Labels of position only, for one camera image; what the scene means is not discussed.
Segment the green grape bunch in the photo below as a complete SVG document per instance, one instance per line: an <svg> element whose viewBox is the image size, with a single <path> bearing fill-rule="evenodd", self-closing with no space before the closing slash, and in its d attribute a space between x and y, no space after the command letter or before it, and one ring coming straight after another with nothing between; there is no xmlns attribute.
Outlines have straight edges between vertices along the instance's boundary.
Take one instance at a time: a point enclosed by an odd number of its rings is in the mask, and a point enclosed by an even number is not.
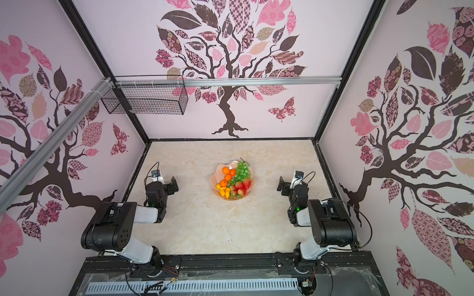
<svg viewBox="0 0 474 296"><path fill-rule="evenodd" d="M233 176L231 181L228 181L228 187L235 185L237 182L243 182L243 180L251 180L250 165L243 159L240 159L234 165L229 167L230 170L236 169L237 173Z"/></svg>

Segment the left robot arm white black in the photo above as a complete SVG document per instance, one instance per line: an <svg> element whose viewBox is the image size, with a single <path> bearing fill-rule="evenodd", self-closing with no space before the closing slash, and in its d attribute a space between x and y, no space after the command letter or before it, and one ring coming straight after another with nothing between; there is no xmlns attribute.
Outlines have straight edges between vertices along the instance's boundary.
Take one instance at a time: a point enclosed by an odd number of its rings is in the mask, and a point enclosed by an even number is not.
<svg viewBox="0 0 474 296"><path fill-rule="evenodd" d="M144 266L152 274L165 269L159 249L133 236L136 224L162 223L170 195L179 191L175 177L165 183L160 176L145 185L146 201L105 202L92 217L81 236L81 246L96 252L109 253Z"/></svg>

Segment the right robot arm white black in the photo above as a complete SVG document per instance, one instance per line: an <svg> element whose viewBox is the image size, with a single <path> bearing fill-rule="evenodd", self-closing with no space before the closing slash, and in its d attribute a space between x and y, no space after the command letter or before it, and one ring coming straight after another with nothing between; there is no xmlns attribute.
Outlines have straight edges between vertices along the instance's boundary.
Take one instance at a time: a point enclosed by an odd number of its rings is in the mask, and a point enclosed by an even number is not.
<svg viewBox="0 0 474 296"><path fill-rule="evenodd" d="M356 229L342 201L310 199L309 184L304 181L302 172L296 171L291 181L280 178L276 190L288 198L288 221L294 227L311 228L311 235L297 243L292 254L276 255L279 271L305 275L306 272L298 268L301 262L311 261L317 265L330 251L355 244Z"/></svg>

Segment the black base frame rail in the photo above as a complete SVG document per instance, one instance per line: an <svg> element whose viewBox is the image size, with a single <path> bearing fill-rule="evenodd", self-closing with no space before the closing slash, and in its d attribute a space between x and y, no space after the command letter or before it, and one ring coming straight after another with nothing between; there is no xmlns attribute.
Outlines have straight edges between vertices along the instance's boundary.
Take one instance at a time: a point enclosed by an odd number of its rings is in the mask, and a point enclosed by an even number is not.
<svg viewBox="0 0 474 296"><path fill-rule="evenodd" d="M300 296L386 296L388 290L370 252L330 252L319 264L301 262L306 274L279 271L277 254L164 255L159 274L118 257L85 260L70 294L83 296L91 282L297 279Z"/></svg>

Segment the aluminium rail back wall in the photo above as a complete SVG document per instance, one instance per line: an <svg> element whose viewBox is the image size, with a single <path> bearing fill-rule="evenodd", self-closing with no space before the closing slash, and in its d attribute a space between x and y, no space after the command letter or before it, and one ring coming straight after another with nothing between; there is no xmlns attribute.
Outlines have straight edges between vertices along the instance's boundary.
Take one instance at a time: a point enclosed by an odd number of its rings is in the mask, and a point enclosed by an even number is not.
<svg viewBox="0 0 474 296"><path fill-rule="evenodd" d="M177 80L119 80L115 85L120 88L138 86L177 86L177 87L214 87L214 86L262 86L262 85L340 85L340 76L299 76L270 78L219 78L219 79L177 79Z"/></svg>

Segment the aluminium rail wall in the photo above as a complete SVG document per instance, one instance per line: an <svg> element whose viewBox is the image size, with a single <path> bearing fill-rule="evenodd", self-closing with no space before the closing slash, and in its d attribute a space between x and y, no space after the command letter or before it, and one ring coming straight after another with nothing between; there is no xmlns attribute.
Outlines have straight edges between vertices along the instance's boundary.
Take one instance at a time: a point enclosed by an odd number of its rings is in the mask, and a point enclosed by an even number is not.
<svg viewBox="0 0 474 296"><path fill-rule="evenodd" d="M79 124L92 107L112 89L110 78L102 78L85 98L67 116L46 140L33 152L26 162L1 187L1 213L20 195L28 182L39 172L50 156L66 140L67 136Z"/></svg>
<svg viewBox="0 0 474 296"><path fill-rule="evenodd" d="M299 76L270 78L219 78L219 79L177 79L177 80L119 80L115 85L120 88L138 86L177 86L177 87L214 87L214 86L262 86L262 85L340 85L340 76Z"/></svg>

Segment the aluminium rail left wall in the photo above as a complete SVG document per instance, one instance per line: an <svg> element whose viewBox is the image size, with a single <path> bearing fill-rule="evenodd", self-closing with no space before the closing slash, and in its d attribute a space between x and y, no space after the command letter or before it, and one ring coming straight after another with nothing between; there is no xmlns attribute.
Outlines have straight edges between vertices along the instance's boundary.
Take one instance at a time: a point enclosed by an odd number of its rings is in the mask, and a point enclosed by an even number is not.
<svg viewBox="0 0 474 296"><path fill-rule="evenodd" d="M67 116L46 140L33 152L26 162L1 187L1 213L20 195L28 182L39 172L50 156L66 140L67 136L79 124L92 107L112 89L110 78L102 78L85 98Z"/></svg>

